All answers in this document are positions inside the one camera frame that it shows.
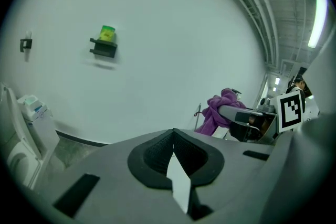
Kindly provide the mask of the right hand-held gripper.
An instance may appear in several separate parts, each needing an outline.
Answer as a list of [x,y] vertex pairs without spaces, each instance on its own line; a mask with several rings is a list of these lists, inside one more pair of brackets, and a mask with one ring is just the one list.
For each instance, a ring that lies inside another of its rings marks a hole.
[[274,145],[278,137],[303,122],[301,90],[272,99],[263,98],[257,109],[222,105],[219,114],[230,120],[229,132],[240,142]]

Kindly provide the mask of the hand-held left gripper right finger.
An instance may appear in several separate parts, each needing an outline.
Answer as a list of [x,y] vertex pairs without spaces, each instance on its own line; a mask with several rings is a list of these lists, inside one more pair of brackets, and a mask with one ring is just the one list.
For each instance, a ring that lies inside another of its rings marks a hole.
[[263,221],[272,148],[173,130],[174,154],[190,180],[187,215],[194,221]]

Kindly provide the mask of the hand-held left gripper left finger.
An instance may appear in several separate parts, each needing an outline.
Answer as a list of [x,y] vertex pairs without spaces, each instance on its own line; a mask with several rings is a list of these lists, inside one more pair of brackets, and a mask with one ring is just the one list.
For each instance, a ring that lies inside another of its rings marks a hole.
[[[163,131],[144,134],[96,150],[40,190],[40,208],[48,211],[52,223],[188,223],[188,215],[170,190],[148,188],[128,169],[132,149],[161,134]],[[53,205],[85,174],[99,180],[70,218]]]

